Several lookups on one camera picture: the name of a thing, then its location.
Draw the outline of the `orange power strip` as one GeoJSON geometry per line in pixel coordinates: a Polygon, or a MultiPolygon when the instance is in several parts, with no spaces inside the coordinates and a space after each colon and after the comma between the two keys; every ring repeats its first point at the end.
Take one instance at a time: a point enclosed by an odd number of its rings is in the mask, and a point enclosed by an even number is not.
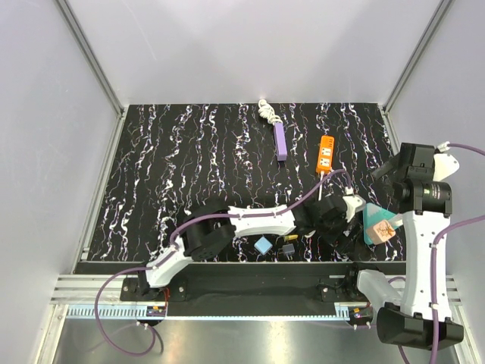
{"type": "Polygon", "coordinates": [[[335,139],[333,136],[323,135],[321,137],[316,165],[317,174],[327,174],[331,172],[334,145],[335,139]]]}

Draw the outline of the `pink cube plug adapter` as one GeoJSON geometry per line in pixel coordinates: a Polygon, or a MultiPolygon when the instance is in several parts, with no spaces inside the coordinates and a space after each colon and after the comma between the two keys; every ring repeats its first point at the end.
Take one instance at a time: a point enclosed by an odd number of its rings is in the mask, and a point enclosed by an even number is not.
{"type": "Polygon", "coordinates": [[[367,234],[371,244],[379,245],[394,237],[396,231],[387,220],[382,220],[369,227],[367,234]]]}

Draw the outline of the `grey cube plug adapter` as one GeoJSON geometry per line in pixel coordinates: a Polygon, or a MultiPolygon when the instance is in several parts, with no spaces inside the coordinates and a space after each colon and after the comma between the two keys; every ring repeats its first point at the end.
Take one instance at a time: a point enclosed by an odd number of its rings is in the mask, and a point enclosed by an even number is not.
{"type": "Polygon", "coordinates": [[[280,253],[287,259],[292,258],[295,255],[295,252],[296,249],[292,243],[283,245],[280,250],[280,253]]]}

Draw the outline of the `teal triangular power strip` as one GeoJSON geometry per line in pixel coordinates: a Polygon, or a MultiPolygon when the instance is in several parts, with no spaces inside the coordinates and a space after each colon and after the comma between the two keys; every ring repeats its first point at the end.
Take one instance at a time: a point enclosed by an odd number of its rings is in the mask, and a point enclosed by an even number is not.
{"type": "Polygon", "coordinates": [[[367,203],[363,211],[364,242],[369,246],[373,245],[369,240],[367,229],[379,221],[388,221],[394,215],[394,213],[388,211],[387,209],[384,209],[370,202],[367,203]]]}

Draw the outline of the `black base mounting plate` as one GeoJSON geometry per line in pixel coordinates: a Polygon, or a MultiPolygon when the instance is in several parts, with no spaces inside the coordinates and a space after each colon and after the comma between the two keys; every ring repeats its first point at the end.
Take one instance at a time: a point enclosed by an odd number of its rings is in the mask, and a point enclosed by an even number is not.
{"type": "Polygon", "coordinates": [[[134,264],[104,264],[72,296],[76,318],[345,321],[350,306],[430,319],[447,307],[446,279],[427,262],[193,262],[160,284],[134,264]]]}

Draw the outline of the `yellow cube plug adapter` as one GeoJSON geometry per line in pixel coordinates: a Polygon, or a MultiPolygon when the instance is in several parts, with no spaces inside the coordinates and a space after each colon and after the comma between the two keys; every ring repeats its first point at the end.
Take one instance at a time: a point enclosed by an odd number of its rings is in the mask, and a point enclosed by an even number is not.
{"type": "Polygon", "coordinates": [[[290,234],[283,237],[285,241],[293,241],[293,240],[297,240],[298,238],[299,238],[298,234],[290,234]]]}

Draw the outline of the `purple power strip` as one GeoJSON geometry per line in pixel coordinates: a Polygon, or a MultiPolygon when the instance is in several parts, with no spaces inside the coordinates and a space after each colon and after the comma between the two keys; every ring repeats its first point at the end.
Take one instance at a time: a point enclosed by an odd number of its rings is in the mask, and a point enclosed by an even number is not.
{"type": "Polygon", "coordinates": [[[287,159],[287,147],[284,128],[281,122],[274,124],[274,142],[277,160],[279,162],[285,162],[287,159]]]}

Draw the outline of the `aluminium frame post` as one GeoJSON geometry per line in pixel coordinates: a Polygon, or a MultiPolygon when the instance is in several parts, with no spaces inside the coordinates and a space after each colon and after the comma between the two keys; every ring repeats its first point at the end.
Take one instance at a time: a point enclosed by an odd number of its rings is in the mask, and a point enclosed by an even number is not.
{"type": "Polygon", "coordinates": [[[414,47],[409,59],[407,60],[399,78],[393,87],[387,100],[383,103],[382,109],[385,113],[389,114],[393,106],[396,104],[397,99],[404,90],[408,80],[413,74],[415,68],[418,66],[419,61],[426,52],[428,46],[431,44],[433,37],[440,28],[441,23],[448,14],[450,8],[455,2],[453,0],[440,0],[435,8],[431,18],[429,19],[427,26],[424,28],[420,39],[414,47]]]}
{"type": "Polygon", "coordinates": [[[109,104],[111,105],[111,108],[114,110],[114,113],[119,118],[124,112],[124,106],[120,102],[119,98],[116,95],[116,92],[114,91],[114,88],[109,82],[98,58],[96,57],[92,49],[92,46],[89,43],[85,32],[83,31],[79,20],[77,19],[77,16],[74,13],[74,10],[70,6],[69,1],[54,0],[54,3],[60,12],[60,15],[64,19],[64,22],[69,28],[69,31],[71,32],[79,50],[85,58],[86,63],[88,64],[99,86],[101,87],[102,92],[105,94],[109,104]]]}

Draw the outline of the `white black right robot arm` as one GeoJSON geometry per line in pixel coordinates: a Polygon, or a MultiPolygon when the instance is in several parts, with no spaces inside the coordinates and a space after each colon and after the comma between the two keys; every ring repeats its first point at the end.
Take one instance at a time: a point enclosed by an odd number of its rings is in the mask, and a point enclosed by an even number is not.
{"type": "Polygon", "coordinates": [[[377,335],[385,344],[441,350],[464,339],[454,323],[446,290],[446,232],[452,215],[452,188],[445,178],[458,161],[435,146],[402,143],[388,165],[375,171],[389,175],[406,238],[405,288],[399,293],[385,274],[362,269],[344,281],[351,300],[370,301],[377,335]]]}

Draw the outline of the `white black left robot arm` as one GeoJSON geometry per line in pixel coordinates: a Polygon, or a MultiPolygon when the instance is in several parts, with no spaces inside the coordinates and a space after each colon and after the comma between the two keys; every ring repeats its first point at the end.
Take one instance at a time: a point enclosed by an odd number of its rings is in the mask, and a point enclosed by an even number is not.
{"type": "Polygon", "coordinates": [[[164,252],[137,275],[136,289],[147,300],[156,300],[186,266],[213,259],[236,238],[313,231],[328,234],[345,227],[364,207],[363,198],[355,194],[263,209],[242,209],[223,202],[203,206],[186,217],[169,236],[164,252]]]}

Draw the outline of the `aluminium frame post left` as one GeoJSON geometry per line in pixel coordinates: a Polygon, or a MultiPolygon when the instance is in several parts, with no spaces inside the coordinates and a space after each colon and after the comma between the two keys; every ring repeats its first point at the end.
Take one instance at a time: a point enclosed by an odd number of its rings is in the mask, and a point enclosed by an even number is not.
{"type": "Polygon", "coordinates": [[[79,20],[77,19],[77,16],[74,13],[74,10],[70,6],[69,1],[54,0],[54,3],[60,12],[60,15],[64,19],[64,22],[69,28],[69,31],[71,32],[79,50],[85,58],[86,63],[88,64],[99,86],[101,87],[102,92],[105,94],[109,104],[111,105],[111,108],[114,110],[114,113],[119,118],[124,112],[124,106],[120,102],[119,98],[116,95],[116,92],[114,91],[114,88],[109,82],[98,58],[96,57],[92,49],[92,46],[89,43],[85,32],[83,31],[79,20]]]}

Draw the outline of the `aluminium frame post right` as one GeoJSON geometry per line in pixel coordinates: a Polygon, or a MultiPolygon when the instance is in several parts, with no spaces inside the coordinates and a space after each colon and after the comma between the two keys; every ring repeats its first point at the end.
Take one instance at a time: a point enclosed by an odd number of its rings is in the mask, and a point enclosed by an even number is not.
{"type": "Polygon", "coordinates": [[[427,26],[424,28],[420,39],[414,47],[409,59],[407,60],[399,78],[393,87],[387,100],[383,103],[382,109],[385,113],[389,114],[393,106],[396,104],[397,99],[404,90],[408,80],[413,74],[415,68],[418,66],[419,61],[426,52],[428,46],[431,44],[433,37],[440,28],[441,23],[448,14],[450,8],[455,2],[453,0],[440,0],[435,8],[431,18],[429,19],[427,26]]]}

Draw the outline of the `blue cube plug adapter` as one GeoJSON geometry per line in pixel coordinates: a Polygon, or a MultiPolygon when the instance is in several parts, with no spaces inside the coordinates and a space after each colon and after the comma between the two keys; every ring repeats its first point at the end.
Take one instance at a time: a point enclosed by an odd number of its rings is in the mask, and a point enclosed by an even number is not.
{"type": "Polygon", "coordinates": [[[254,248],[262,255],[266,255],[272,247],[273,244],[265,237],[259,238],[254,244],[254,248]]]}

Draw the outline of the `aluminium front rail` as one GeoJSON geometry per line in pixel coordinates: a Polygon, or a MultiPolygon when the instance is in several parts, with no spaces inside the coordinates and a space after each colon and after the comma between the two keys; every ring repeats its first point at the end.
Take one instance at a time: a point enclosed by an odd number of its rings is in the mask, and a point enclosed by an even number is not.
{"type": "Polygon", "coordinates": [[[320,302],[359,302],[365,298],[351,293],[342,276],[316,277],[276,276],[197,276],[175,277],[167,287],[141,287],[134,275],[122,275],[109,281],[105,276],[62,275],[54,289],[53,303],[89,304],[100,296],[101,303],[119,302],[188,302],[200,297],[304,297],[320,302]]]}

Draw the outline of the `white plug on teal strip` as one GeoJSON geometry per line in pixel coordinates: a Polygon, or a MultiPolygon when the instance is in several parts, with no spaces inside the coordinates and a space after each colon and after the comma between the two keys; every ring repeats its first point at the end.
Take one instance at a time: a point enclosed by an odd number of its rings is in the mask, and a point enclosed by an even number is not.
{"type": "Polygon", "coordinates": [[[394,215],[391,219],[388,220],[391,227],[396,230],[397,228],[403,226],[403,216],[402,214],[394,215]]]}

